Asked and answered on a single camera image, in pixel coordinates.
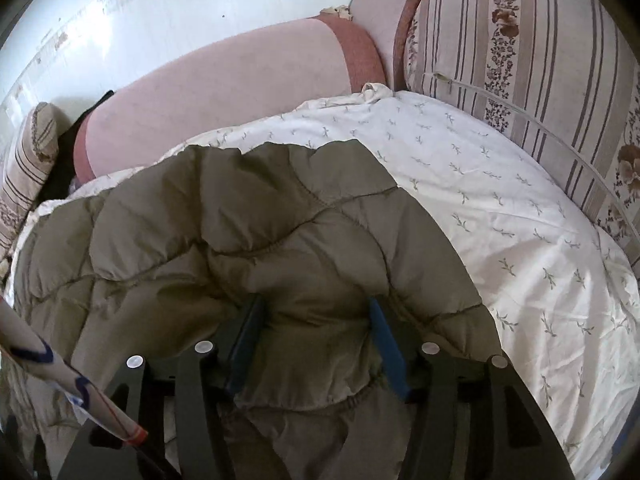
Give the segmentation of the olive quilted hooded jacket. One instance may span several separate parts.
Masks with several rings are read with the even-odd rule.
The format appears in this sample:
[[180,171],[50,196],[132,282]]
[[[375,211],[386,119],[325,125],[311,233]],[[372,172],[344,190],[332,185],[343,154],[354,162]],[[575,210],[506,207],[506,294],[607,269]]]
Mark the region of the olive quilted hooded jacket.
[[191,146],[41,218],[14,307],[105,387],[135,354],[167,358],[250,295],[270,318],[224,437],[241,479],[393,479],[413,414],[387,387],[368,301],[484,361],[494,319],[448,238],[362,144]]

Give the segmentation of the white leaf print bedsheet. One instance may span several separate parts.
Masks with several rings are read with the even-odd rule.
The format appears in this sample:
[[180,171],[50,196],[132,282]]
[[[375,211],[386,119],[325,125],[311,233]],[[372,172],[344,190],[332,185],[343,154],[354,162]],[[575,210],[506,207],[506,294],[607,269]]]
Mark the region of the white leaf print bedsheet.
[[369,84],[342,98],[192,136],[146,166],[106,174],[36,209],[17,258],[56,207],[110,190],[191,146],[316,150],[356,141],[437,223],[578,479],[597,477],[639,391],[639,287],[623,252],[500,132],[443,102]]

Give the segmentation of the white blue patterned sleeve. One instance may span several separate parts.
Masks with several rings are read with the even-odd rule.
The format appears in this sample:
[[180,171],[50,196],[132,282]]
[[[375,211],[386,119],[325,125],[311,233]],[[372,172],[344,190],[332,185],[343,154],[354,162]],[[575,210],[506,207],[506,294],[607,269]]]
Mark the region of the white blue patterned sleeve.
[[137,448],[148,437],[145,429],[67,364],[4,300],[1,300],[1,350],[28,374],[62,391],[71,404],[125,444]]

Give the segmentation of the black garment behind bolster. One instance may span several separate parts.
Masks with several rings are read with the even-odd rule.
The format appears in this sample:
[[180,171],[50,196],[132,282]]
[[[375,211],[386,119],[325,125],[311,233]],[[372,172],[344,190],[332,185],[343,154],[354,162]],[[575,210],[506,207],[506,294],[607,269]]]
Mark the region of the black garment behind bolster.
[[99,101],[87,108],[70,128],[58,136],[58,157],[37,195],[36,206],[47,200],[62,200],[70,194],[70,187],[76,178],[74,151],[80,129],[90,114],[112,96],[114,96],[114,91],[108,90]]

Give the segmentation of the striped floral cushion left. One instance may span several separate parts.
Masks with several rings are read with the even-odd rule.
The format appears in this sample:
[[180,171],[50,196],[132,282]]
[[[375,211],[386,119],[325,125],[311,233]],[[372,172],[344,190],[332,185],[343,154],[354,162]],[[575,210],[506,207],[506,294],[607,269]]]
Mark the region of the striped floral cushion left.
[[40,102],[1,155],[1,258],[16,240],[57,157],[56,108]]

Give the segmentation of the striped floral cushion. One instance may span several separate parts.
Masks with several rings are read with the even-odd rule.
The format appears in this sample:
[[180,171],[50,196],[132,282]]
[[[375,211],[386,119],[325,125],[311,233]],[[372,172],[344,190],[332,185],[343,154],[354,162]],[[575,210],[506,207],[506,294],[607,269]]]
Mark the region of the striped floral cushion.
[[16,240],[57,157],[56,108],[40,102],[1,155],[1,258]]
[[421,0],[405,81],[538,162],[639,261],[639,64],[598,0]]

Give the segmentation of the pink bolster cushion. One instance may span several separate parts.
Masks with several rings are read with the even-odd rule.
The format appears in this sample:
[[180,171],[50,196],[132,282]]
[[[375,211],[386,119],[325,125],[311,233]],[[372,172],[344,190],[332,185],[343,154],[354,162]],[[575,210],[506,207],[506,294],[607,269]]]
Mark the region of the pink bolster cushion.
[[244,32],[160,66],[114,92],[79,125],[79,182],[152,164],[200,133],[294,110],[385,81],[360,26],[318,15]]

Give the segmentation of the striped floral cushion right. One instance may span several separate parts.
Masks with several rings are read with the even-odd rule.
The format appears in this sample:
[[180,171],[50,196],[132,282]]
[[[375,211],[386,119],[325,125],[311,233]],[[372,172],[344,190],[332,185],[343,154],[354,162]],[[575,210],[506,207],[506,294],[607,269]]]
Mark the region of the striped floral cushion right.
[[538,162],[639,261],[639,64],[598,0],[421,0],[405,81]]

